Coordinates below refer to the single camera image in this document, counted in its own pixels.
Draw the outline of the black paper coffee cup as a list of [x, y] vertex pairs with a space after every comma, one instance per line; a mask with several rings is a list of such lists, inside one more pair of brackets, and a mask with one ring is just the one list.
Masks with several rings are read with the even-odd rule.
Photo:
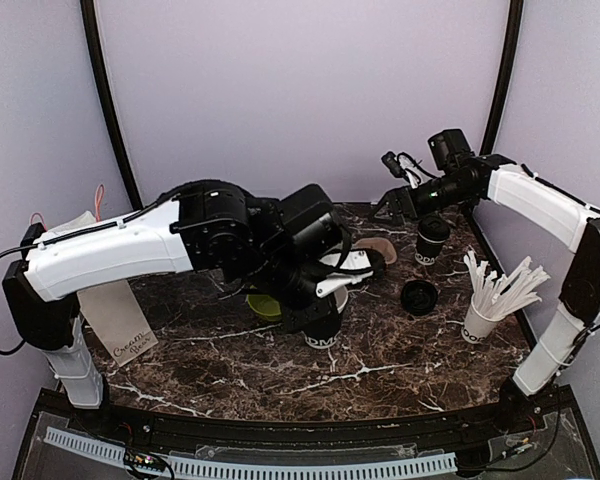
[[451, 227], [438, 215], [421, 219], [417, 228], [415, 259], [424, 266], [433, 265], [451, 235]]

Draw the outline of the stack of black lids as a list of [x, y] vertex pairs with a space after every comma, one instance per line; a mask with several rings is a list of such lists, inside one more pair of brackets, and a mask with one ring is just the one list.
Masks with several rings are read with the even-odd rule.
[[404, 284], [400, 302], [403, 309], [414, 316], [424, 316], [433, 312], [438, 301], [438, 290], [425, 280], [411, 280]]

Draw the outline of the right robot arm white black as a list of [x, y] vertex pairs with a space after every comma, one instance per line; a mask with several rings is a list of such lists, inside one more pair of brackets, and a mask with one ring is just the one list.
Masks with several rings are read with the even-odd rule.
[[525, 397], [544, 389], [569, 366], [587, 337], [600, 328], [600, 209], [500, 154], [477, 154], [460, 129], [428, 140], [438, 172], [424, 170], [411, 155], [389, 151], [380, 158], [405, 186], [388, 190], [375, 206], [388, 208], [396, 224], [420, 220], [452, 205], [490, 202], [559, 241], [571, 263], [545, 331], [512, 376]]

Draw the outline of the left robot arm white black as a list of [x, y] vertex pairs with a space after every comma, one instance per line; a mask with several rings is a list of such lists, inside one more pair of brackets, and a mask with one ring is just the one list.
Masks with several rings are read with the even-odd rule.
[[282, 199], [219, 180], [185, 183], [145, 208], [8, 250], [2, 289], [24, 343], [46, 357], [70, 403], [100, 436], [121, 427], [84, 343], [77, 294], [155, 273], [220, 270], [313, 320], [353, 277], [323, 256], [349, 245], [330, 198], [310, 184]]

